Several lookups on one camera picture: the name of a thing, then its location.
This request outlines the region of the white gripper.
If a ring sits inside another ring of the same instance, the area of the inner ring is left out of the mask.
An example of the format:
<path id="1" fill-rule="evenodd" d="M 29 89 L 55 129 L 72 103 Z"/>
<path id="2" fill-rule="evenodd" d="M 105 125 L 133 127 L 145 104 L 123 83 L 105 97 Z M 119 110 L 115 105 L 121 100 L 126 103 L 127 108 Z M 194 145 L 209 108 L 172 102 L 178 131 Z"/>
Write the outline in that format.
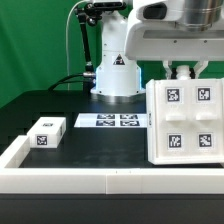
<path id="1" fill-rule="evenodd" d="M 224 19 L 206 31 L 191 32 L 175 22 L 142 21 L 131 14 L 124 52 L 130 60 L 163 61 L 168 80 L 177 75 L 171 61 L 198 61 L 193 67 L 198 79 L 208 61 L 224 60 Z"/>

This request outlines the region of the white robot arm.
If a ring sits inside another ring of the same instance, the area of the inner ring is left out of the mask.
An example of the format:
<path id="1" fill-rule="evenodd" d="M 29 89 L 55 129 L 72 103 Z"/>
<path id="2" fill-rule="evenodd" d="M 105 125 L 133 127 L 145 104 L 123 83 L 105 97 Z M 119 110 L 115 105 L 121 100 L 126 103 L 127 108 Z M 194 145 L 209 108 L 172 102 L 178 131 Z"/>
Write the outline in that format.
<path id="1" fill-rule="evenodd" d="M 103 13 L 102 61 L 92 92 L 106 97 L 142 94 L 139 61 L 194 61 L 200 74 L 224 61 L 224 0 L 90 0 Z"/>

